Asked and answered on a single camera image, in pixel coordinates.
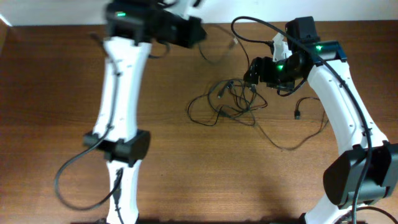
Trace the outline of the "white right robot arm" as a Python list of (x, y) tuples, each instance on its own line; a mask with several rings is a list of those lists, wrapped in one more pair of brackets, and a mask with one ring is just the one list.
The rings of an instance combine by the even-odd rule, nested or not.
[(320, 40), (313, 17), (286, 23), (273, 40), (272, 57), (255, 58), (244, 79), (264, 82), (279, 95), (307, 82), (321, 101), (339, 156), (323, 174), (324, 196), (299, 223), (356, 222), (359, 210), (390, 197), (397, 185), (397, 145), (374, 123), (351, 79), (342, 46)]

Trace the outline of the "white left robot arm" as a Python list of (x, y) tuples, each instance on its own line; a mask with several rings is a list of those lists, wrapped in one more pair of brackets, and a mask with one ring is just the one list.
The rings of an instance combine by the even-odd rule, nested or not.
[(111, 1), (105, 7), (105, 62), (96, 124), (85, 134), (86, 146), (103, 151), (109, 172), (109, 212), (100, 223), (137, 223), (139, 168), (150, 132), (137, 127), (137, 105), (152, 41), (166, 47), (192, 48), (206, 37), (201, 19), (188, 15), (199, 1)]

